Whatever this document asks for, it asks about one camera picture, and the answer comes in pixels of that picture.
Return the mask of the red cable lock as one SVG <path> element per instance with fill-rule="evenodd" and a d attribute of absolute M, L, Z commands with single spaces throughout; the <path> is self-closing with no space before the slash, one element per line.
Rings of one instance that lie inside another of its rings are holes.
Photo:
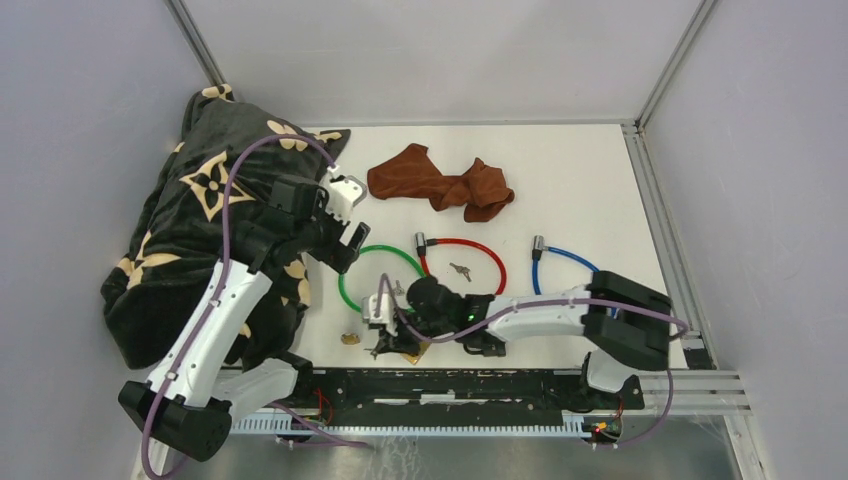
<path fill-rule="evenodd" d="M 440 246 L 440 245 L 450 245 L 450 246 L 462 246 L 465 248 L 470 248 L 476 251 L 479 251 L 485 254 L 490 260 L 492 260 L 495 266 L 498 269 L 499 273 L 499 282 L 497 288 L 495 290 L 496 295 L 501 295 L 505 292 L 506 286 L 508 283 L 508 273 L 506 269 L 506 265 L 501 259 L 501 257 L 495 253 L 491 248 L 486 245 L 483 245 L 480 242 L 473 241 L 465 238 L 456 238 L 456 237 L 427 237 L 423 232 L 416 232 L 413 234 L 413 242 L 416 250 L 416 254 L 418 256 L 419 264 L 424 274 L 427 276 L 431 276 L 431 271 L 427 262 L 427 254 L 428 249 L 430 247 Z"/>

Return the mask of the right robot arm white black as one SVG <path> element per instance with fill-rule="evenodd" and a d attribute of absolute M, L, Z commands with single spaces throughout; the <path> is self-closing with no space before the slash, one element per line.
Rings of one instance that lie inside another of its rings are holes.
<path fill-rule="evenodd" d="M 383 275 L 360 308 L 363 322 L 378 333 L 373 356 L 417 355 L 424 344 L 457 342 L 482 353 L 528 338 L 584 338 L 595 349 L 577 392 L 591 408 L 606 406 L 636 373 L 667 370 L 670 344 L 685 330 L 672 317 L 667 295 L 605 270 L 586 285 L 524 297 L 461 295 L 425 276 L 410 285 L 405 305 Z"/>

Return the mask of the red lock keys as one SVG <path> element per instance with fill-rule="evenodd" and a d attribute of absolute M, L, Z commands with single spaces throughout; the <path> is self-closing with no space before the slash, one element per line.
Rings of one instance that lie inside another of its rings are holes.
<path fill-rule="evenodd" d="M 463 278 L 464 278 L 467 282 L 471 282 L 471 281 L 472 281 L 472 279 L 471 279 L 471 274 L 470 274 L 470 269 L 469 269 L 468 267 L 463 266 L 463 265 L 459 265 L 459 264 L 456 264 L 456 263 L 453 263 L 453 262 L 450 262 L 450 263 L 449 263 L 449 265 L 450 265 L 450 266 L 451 266 L 451 267 L 452 267 L 452 268 L 453 268 L 453 269 L 454 269 L 454 270 L 455 270 L 458 274 L 460 274 L 460 275 L 461 275 L 461 276 L 462 276 L 462 277 L 463 277 Z"/>

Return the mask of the blue cable lock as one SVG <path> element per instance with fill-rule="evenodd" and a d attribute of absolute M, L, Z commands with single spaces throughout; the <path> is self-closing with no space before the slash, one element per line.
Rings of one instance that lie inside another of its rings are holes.
<path fill-rule="evenodd" d="M 545 252 L 552 253 L 554 255 L 559 255 L 564 258 L 568 258 L 584 267 L 586 267 L 592 273 L 599 272 L 600 269 L 594 265 L 589 260 L 584 257 L 572 253 L 570 251 L 564 250 L 562 248 L 549 246 L 545 243 L 544 237 L 542 235 L 535 235 L 532 240 L 532 248 L 531 248 L 531 281 L 532 288 L 535 295 L 541 295 L 541 284 L 539 278 L 539 270 L 540 263 L 542 260 L 542 256 Z"/>

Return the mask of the brown cloth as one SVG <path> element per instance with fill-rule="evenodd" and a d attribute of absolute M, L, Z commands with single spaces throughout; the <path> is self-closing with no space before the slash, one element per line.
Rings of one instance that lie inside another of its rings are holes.
<path fill-rule="evenodd" d="M 431 161 L 429 148 L 412 143 L 367 172 L 370 194 L 380 200 L 425 199 L 436 212 L 462 207 L 467 223 L 486 223 L 515 200 L 502 169 L 476 158 L 459 175 L 442 173 Z"/>

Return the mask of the green cable lock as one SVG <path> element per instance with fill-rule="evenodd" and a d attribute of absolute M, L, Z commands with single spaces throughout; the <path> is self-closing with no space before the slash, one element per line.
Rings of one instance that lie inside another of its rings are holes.
<path fill-rule="evenodd" d="M 382 252 L 389 253 L 395 255 L 405 261 L 412 269 L 416 272 L 419 278 L 424 278 L 426 273 L 419 262 L 414 259 L 410 254 L 401 250 L 400 248 L 384 245 L 384 244 L 375 244 L 362 247 L 360 249 L 360 258 L 362 258 L 365 254 L 374 253 L 374 252 Z M 346 276 L 344 274 L 339 274 L 337 279 L 337 289 L 342 301 L 354 312 L 360 313 L 361 307 L 358 303 L 356 303 L 353 298 L 348 294 L 346 290 L 345 284 Z"/>

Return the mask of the black padlock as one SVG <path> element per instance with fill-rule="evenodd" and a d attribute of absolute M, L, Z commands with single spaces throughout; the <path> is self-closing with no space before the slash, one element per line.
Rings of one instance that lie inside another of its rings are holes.
<path fill-rule="evenodd" d="M 480 354 L 484 357 L 505 357 L 506 344 L 504 342 L 484 342 L 480 346 Z"/>

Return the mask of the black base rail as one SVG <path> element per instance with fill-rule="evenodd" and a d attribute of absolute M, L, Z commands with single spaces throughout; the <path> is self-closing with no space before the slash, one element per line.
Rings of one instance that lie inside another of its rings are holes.
<path fill-rule="evenodd" d="M 564 414 L 645 407 L 636 377 L 608 393 L 578 370 L 553 369 L 326 368 L 298 380 L 281 402 L 317 411 L 332 427 L 554 426 Z"/>

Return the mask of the black floral blanket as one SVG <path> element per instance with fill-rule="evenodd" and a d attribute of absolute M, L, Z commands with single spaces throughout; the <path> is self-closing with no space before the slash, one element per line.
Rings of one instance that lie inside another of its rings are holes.
<path fill-rule="evenodd" d="M 157 364 L 177 340 L 220 259 L 224 228 L 258 219 L 278 177 L 319 180 L 350 136 L 306 131 L 236 101 L 225 83 L 191 97 L 180 141 L 100 289 L 105 325 L 130 369 Z"/>

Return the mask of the small brass padlock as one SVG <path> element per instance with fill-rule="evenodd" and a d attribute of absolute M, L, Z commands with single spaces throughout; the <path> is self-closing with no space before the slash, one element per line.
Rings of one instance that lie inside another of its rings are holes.
<path fill-rule="evenodd" d="M 361 339 L 358 334 L 355 333 L 344 333 L 340 336 L 340 341 L 343 345 L 353 346 L 361 343 Z"/>

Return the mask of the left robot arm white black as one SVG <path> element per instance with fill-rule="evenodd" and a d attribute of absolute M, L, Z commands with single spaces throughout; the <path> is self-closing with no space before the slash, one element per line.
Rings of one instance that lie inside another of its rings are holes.
<path fill-rule="evenodd" d="M 303 253 L 339 274 L 358 258 L 370 228 L 359 223 L 348 243 L 341 238 L 355 206 L 367 196 L 353 176 L 330 173 L 321 182 L 282 175 L 253 219 L 223 229 L 221 258 L 173 347 L 145 382 L 128 381 L 118 401 L 142 430 L 196 461 L 212 458 L 232 426 L 277 400 L 306 405 L 314 381 L 301 371 L 308 362 L 274 353 L 228 380 L 218 377 L 241 327 Z"/>

